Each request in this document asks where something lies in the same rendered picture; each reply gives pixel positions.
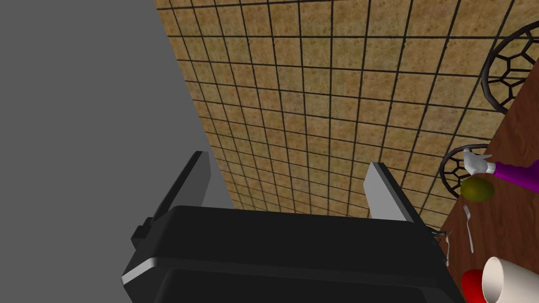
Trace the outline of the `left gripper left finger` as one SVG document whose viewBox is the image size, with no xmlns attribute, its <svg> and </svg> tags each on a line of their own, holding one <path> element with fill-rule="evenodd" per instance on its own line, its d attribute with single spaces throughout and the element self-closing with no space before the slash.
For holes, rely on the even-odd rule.
<svg viewBox="0 0 539 303">
<path fill-rule="evenodd" d="M 159 204 L 152 221 L 178 205 L 201 206 L 210 181 L 209 154 L 195 151 Z"/>
</svg>

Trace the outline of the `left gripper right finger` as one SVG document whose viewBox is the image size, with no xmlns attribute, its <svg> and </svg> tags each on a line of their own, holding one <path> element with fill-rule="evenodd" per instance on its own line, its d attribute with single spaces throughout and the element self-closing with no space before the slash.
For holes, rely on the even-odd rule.
<svg viewBox="0 0 539 303">
<path fill-rule="evenodd" d="M 424 225 L 418 212 L 382 162 L 370 163 L 363 188 L 372 218 Z"/>
</svg>

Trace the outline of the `olive green fruit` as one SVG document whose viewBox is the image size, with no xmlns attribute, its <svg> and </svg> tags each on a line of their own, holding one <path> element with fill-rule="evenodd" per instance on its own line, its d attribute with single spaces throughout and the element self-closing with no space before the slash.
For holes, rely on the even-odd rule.
<svg viewBox="0 0 539 303">
<path fill-rule="evenodd" d="M 495 188 L 487 179 L 471 176 L 460 185 L 460 195 L 473 203 L 483 203 L 493 198 Z"/>
</svg>

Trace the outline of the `purple spray bottle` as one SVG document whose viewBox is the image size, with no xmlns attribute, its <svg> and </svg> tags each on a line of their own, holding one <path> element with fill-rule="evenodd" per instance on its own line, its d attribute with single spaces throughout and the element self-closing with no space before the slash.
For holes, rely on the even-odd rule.
<svg viewBox="0 0 539 303">
<path fill-rule="evenodd" d="M 539 193 L 539 159 L 529 167 L 489 162 L 491 155 L 477 155 L 469 148 L 463 150 L 464 167 L 470 175 L 492 174 L 495 177 Z"/>
</svg>

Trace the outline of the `red round object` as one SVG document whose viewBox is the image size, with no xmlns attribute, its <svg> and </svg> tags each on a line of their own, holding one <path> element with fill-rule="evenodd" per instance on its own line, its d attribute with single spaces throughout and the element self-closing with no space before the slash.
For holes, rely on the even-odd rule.
<svg viewBox="0 0 539 303">
<path fill-rule="evenodd" d="M 462 275 L 461 285 L 467 303 L 487 303 L 482 289 L 483 272 L 473 269 Z"/>
</svg>

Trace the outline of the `brown wooden table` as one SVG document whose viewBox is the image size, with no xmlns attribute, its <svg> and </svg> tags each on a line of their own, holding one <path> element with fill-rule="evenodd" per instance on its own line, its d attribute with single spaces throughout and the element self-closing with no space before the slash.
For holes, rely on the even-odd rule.
<svg viewBox="0 0 539 303">
<path fill-rule="evenodd" d="M 486 150 L 493 161 L 529 166 L 539 159 L 539 61 L 535 64 L 516 100 L 510 106 Z M 448 270 L 459 287 L 462 275 L 482 269 L 498 257 L 539 274 L 539 194 L 493 176 L 494 197 L 485 203 L 469 203 L 471 253 L 466 216 L 460 198 L 443 229 L 452 231 Z"/>
</svg>

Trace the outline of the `cream white mug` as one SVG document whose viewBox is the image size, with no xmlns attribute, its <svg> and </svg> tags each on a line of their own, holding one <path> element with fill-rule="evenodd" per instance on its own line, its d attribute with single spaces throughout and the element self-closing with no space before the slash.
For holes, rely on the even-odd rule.
<svg viewBox="0 0 539 303">
<path fill-rule="evenodd" d="M 487 303 L 539 303 L 539 275 L 491 257 L 484 266 L 482 291 Z"/>
</svg>

